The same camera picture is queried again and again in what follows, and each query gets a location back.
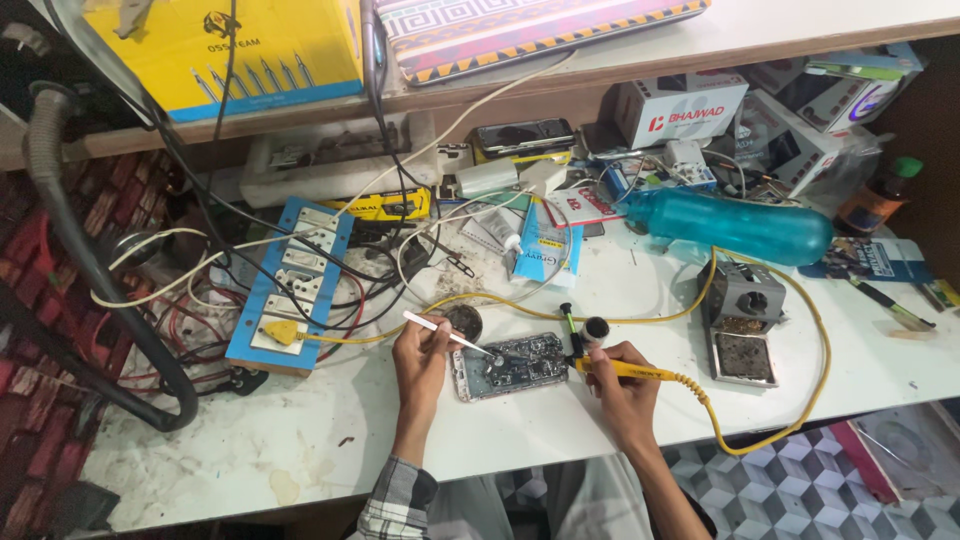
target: blue water bottle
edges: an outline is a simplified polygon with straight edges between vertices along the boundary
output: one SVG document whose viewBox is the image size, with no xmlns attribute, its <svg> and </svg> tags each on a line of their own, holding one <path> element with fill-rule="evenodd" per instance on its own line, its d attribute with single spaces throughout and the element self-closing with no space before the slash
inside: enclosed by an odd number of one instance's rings
<svg viewBox="0 0 960 540">
<path fill-rule="evenodd" d="M 786 266 L 820 260 L 833 227 L 811 209 L 718 199 L 679 188 L 638 193 L 627 220 L 653 236 L 691 240 Z"/>
</svg>

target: power strip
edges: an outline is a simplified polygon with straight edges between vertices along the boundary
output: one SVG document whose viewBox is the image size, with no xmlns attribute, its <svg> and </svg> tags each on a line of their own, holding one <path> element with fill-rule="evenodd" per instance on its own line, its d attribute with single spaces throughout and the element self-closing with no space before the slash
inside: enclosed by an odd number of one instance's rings
<svg viewBox="0 0 960 540">
<path fill-rule="evenodd" d="M 280 216 L 280 224 L 294 231 L 324 226 L 306 239 L 342 259 L 353 229 L 353 216 L 345 213 L 333 219 L 335 213 L 334 209 L 290 197 Z M 339 266 L 330 264 L 297 239 L 269 244 L 261 265 L 294 293 L 310 318 L 326 322 L 333 292 L 340 279 Z M 313 373 L 320 341 L 308 339 L 283 346 L 263 331 L 263 325 L 283 320 L 297 321 L 298 331 L 315 335 L 324 333 L 320 327 L 305 322 L 290 297 L 278 290 L 274 282 L 258 274 L 227 348 L 230 363 L 299 377 Z"/>
</svg>

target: brown bottle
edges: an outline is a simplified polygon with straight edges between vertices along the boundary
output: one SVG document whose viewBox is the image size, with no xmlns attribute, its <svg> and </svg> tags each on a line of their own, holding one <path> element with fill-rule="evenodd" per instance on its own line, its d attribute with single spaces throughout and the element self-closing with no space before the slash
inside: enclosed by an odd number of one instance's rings
<svg viewBox="0 0 960 540">
<path fill-rule="evenodd" d="M 907 201 L 907 180 L 920 174 L 924 163 L 898 158 L 890 170 L 871 178 L 846 203 L 840 205 L 833 228 L 844 236 L 869 236 Z"/>
</svg>

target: green bottle cap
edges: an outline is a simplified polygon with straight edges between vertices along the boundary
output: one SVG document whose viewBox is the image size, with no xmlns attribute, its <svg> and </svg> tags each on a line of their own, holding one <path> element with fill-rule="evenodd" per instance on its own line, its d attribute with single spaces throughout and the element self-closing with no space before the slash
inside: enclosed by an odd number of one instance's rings
<svg viewBox="0 0 960 540">
<path fill-rule="evenodd" d="M 894 174 L 901 178 L 913 178 L 920 174 L 924 163 L 913 158 L 897 158 L 894 161 Z"/>
</svg>

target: blue board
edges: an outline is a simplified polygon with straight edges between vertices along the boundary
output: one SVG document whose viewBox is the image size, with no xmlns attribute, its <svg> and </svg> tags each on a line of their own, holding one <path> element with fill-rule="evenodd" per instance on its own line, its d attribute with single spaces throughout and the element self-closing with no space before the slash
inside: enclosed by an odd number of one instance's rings
<svg viewBox="0 0 960 540">
<path fill-rule="evenodd" d="M 282 226 L 286 229 L 293 230 L 294 224 L 297 223 L 300 210 L 304 208 L 314 209 L 330 215 L 337 213 L 334 209 L 322 207 L 301 199 L 300 197 L 290 197 L 287 199 L 286 207 L 283 209 L 283 215 L 280 216 Z M 334 239 L 333 248 L 330 250 L 331 255 L 343 259 L 344 254 L 347 252 L 347 241 L 352 229 L 353 216 L 344 213 L 340 216 L 336 238 Z M 278 236 L 283 236 L 283 234 L 274 233 L 274 238 Z M 291 240 L 283 240 L 268 244 L 267 253 L 264 255 L 260 265 L 272 275 L 275 274 L 278 269 L 282 268 L 284 270 L 296 270 L 298 272 L 319 276 L 316 272 L 307 272 L 296 266 L 281 264 L 283 252 L 286 250 L 287 244 L 289 244 L 290 241 Z M 327 316 L 330 313 L 330 305 L 333 303 L 333 291 L 336 290 L 339 279 L 340 267 L 335 264 L 328 264 L 324 271 L 324 280 L 321 283 L 320 292 L 313 302 L 313 311 L 310 313 L 311 318 L 326 322 Z M 253 281 L 253 287 L 247 303 L 244 305 L 243 313 L 240 315 L 239 322 L 237 322 L 237 328 L 233 331 L 233 337 L 230 339 L 230 345 L 227 348 L 227 358 L 312 370 L 314 365 L 316 365 L 321 344 L 321 342 L 316 339 L 304 340 L 303 347 L 298 355 L 255 349 L 250 346 L 253 335 L 256 332 L 257 322 L 263 315 L 263 308 L 266 305 L 267 297 L 271 294 L 284 295 L 283 292 L 278 290 L 278 287 L 270 278 L 264 276 L 262 273 L 257 274 L 256 279 Z M 324 333 L 323 329 L 312 324 L 307 325 L 307 331 L 317 335 L 323 335 Z"/>
</svg>

